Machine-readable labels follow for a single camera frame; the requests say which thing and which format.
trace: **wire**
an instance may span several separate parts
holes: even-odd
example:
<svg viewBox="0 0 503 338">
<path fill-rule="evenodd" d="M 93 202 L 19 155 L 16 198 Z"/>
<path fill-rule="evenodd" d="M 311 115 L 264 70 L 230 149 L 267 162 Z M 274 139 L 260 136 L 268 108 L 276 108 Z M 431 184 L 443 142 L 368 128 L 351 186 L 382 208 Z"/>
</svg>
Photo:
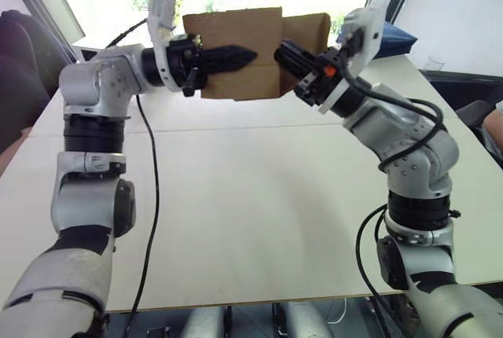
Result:
<svg viewBox="0 0 503 338">
<path fill-rule="evenodd" d="M 346 311 L 347 311 L 347 299 L 344 298 L 344 308 L 343 308 L 343 313 L 340 315 L 339 318 L 337 318 L 335 321 L 327 321 L 327 324 L 329 325 L 337 325 L 339 323 L 341 323 L 341 321 L 344 319 L 344 316 L 346 315 Z"/>
<path fill-rule="evenodd" d="M 360 254 L 360 245 L 362 242 L 362 234 L 363 230 L 365 229 L 366 225 L 369 223 L 369 221 L 376 216 L 377 214 L 384 212 L 387 210 L 387 205 L 383 204 L 382 206 L 378 207 L 376 210 L 372 211 L 366 218 L 363 220 L 362 224 L 360 225 L 360 228 L 358 229 L 358 233 L 356 235 L 356 245 L 354 248 L 354 252 L 356 255 L 356 264 L 358 265 L 358 270 L 360 271 L 360 275 L 362 276 L 363 281 L 369 288 L 370 292 L 373 294 L 373 296 L 376 298 L 376 300 L 380 303 L 380 305 L 384 308 L 384 310 L 390 315 L 391 319 L 393 322 L 398 326 L 400 329 L 400 332 L 402 332 L 403 336 L 409 338 L 409 335 L 403 328 L 402 324 L 400 321 L 397 319 L 391 308 L 387 305 L 386 301 L 384 301 L 383 297 L 376 291 L 376 289 L 373 287 L 372 283 L 369 280 L 369 277 L 367 277 L 367 274 L 365 272 L 365 269 L 363 268 L 362 265 L 362 257 Z"/>
<path fill-rule="evenodd" d="M 113 47 L 115 45 L 117 45 L 117 43 L 119 43 L 120 41 L 122 41 L 124 38 L 126 38 L 126 36 L 131 33 L 133 30 L 136 30 L 139 26 L 142 26 L 145 22 L 147 22 L 147 19 L 144 18 L 143 20 L 141 20 L 140 22 L 138 22 L 137 24 L 134 24 L 133 26 L 131 26 L 129 29 L 127 29 L 124 33 L 121 33 L 119 34 L 113 41 L 111 41 L 106 47 L 105 49 L 109 48 L 109 47 Z"/>
<path fill-rule="evenodd" d="M 136 102 L 138 104 L 138 110 L 140 111 L 141 118 L 147 127 L 147 131 L 149 132 L 150 142 L 152 144 L 152 159 L 154 166 L 154 179 L 156 183 L 156 207 L 154 211 L 154 220 L 152 223 L 152 229 L 150 231 L 149 242 L 147 243 L 147 248 L 145 251 L 145 260 L 143 262 L 143 270 L 141 271 L 141 279 L 140 285 L 138 286 L 138 291 L 136 293 L 136 297 L 134 298 L 133 308 L 129 314 L 129 318 L 127 319 L 126 327 L 124 328 L 123 338 L 127 338 L 129 335 L 129 331 L 131 329 L 131 322 L 134 319 L 134 316 L 138 312 L 138 304 L 140 303 L 141 294 L 143 293 L 143 288 L 145 287 L 145 281 L 147 278 L 147 272 L 149 271 L 149 260 L 150 260 L 150 252 L 152 251 L 152 243 L 154 241 L 154 237 L 156 236 L 156 228 L 157 228 L 157 220 L 159 219 L 159 171 L 157 169 L 157 153 L 156 153 L 156 140 L 154 138 L 154 134 L 152 132 L 152 128 L 150 128 L 149 121 L 143 112 L 143 107 L 141 106 L 140 96 L 136 95 Z"/>
<path fill-rule="evenodd" d="M 386 214 L 383 212 L 382 214 L 380 214 L 380 217 L 377 219 L 376 228 L 374 229 L 374 240 L 376 242 L 379 240 L 379 228 L 380 228 L 380 224 L 384 220 L 385 215 Z"/>
<path fill-rule="evenodd" d="M 372 303 L 372 306 L 376 312 L 377 321 L 379 322 L 379 325 L 380 325 L 381 329 L 383 330 L 384 336 L 386 338 L 391 338 L 390 331 L 387 329 L 386 321 L 384 320 L 384 316 L 380 311 L 379 304 L 377 303 L 375 298 L 369 297 L 369 299 L 370 299 L 370 303 Z"/>
<path fill-rule="evenodd" d="M 433 128 L 420 140 L 416 141 L 414 144 L 412 144 L 409 148 L 402 150 L 401 152 L 398 152 L 394 154 L 393 156 L 388 157 L 387 159 L 384 159 L 381 161 L 379 164 L 379 170 L 384 171 L 384 168 L 391 162 L 398 160 L 404 156 L 409 155 L 410 153 L 418 150 L 419 148 L 423 147 L 426 145 L 440 130 L 447 130 L 445 126 L 443 125 L 443 114 L 442 110 L 435 104 L 432 104 L 429 101 L 424 101 L 424 100 L 419 100 L 419 99 L 409 99 L 410 102 L 427 106 L 431 110 L 435 112 L 435 115 L 432 115 L 430 112 L 427 112 L 423 110 L 422 108 L 418 108 L 417 106 L 414 106 L 410 104 L 409 102 L 405 101 L 400 101 L 397 98 L 389 97 L 381 93 L 377 93 L 373 91 L 371 88 L 372 86 L 366 82 L 363 79 L 357 78 L 355 79 L 353 75 L 349 72 L 347 69 L 347 58 L 345 53 L 340 54 L 340 72 L 341 75 L 347 80 L 347 82 L 350 84 L 350 86 L 354 87 L 356 90 L 358 90 L 360 93 L 364 94 L 367 97 L 374 98 L 379 101 L 387 102 L 392 105 L 399 106 L 401 108 L 404 108 L 406 110 L 409 110 L 411 112 L 415 112 L 425 118 L 428 118 L 432 122 L 434 122 Z"/>
</svg>

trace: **silver robotic arm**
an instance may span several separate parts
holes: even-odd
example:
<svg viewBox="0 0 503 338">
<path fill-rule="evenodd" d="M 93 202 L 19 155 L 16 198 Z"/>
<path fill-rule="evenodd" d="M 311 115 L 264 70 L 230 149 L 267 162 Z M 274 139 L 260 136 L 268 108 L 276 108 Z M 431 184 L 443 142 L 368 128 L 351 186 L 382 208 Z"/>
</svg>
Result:
<svg viewBox="0 0 503 338">
<path fill-rule="evenodd" d="M 301 79 L 297 97 L 343 117 L 343 126 L 381 161 L 389 188 L 389 236 L 377 243 L 384 280 L 403 290 L 435 338 L 500 337 L 503 307 L 455 280 L 452 217 L 459 213 L 450 210 L 448 172 L 457 162 L 456 142 L 445 129 L 431 136 L 431 120 L 411 111 L 411 101 L 389 87 L 355 78 L 379 49 L 383 22 L 382 8 L 357 9 L 346 17 L 339 50 L 316 57 L 286 40 L 275 58 Z"/>
<path fill-rule="evenodd" d="M 150 0 L 153 49 L 112 47 L 60 74 L 64 152 L 57 157 L 51 219 L 56 243 L 26 269 L 0 313 L 0 336 L 99 337 L 117 237 L 134 225 L 134 185 L 126 172 L 123 129 L 135 94 L 153 86 L 202 89 L 207 75 L 245 66 L 239 46 L 202 50 L 200 37 L 171 37 L 176 0 Z"/>
</svg>

